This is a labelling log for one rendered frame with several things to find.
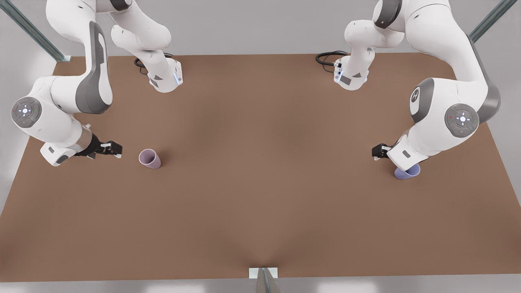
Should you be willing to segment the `pink cup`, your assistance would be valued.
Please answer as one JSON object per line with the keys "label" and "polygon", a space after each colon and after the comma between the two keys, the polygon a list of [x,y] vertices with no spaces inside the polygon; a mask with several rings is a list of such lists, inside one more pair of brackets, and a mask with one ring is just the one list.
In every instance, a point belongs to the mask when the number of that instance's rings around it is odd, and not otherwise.
{"label": "pink cup", "polygon": [[162,162],[159,155],[153,149],[144,149],[138,156],[138,161],[145,167],[158,169]]}

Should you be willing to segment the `purple cup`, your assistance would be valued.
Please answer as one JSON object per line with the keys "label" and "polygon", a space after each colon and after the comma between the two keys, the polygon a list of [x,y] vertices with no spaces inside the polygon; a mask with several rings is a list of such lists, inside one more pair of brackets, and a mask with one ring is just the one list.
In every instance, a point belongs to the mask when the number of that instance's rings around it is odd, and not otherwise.
{"label": "purple cup", "polygon": [[398,180],[406,180],[406,179],[410,179],[410,178],[413,178],[413,177],[419,175],[420,171],[421,171],[420,165],[415,164],[411,168],[409,168],[405,171],[403,171],[400,168],[397,168],[394,172],[394,176]]}

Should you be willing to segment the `silver frame post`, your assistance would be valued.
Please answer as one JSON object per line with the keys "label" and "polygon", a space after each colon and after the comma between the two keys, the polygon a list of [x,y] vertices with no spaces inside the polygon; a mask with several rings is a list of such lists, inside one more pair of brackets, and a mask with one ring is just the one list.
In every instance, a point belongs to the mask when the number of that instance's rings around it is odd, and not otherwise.
{"label": "silver frame post", "polygon": [[484,19],[468,35],[476,43],[518,0],[500,0]]}
{"label": "silver frame post", "polygon": [[277,267],[249,268],[249,278],[256,279],[255,293],[281,293],[275,281],[278,278]]}
{"label": "silver frame post", "polygon": [[39,29],[19,11],[10,0],[0,0],[0,9],[26,32],[48,55],[57,62],[70,62],[71,56],[63,55]]}

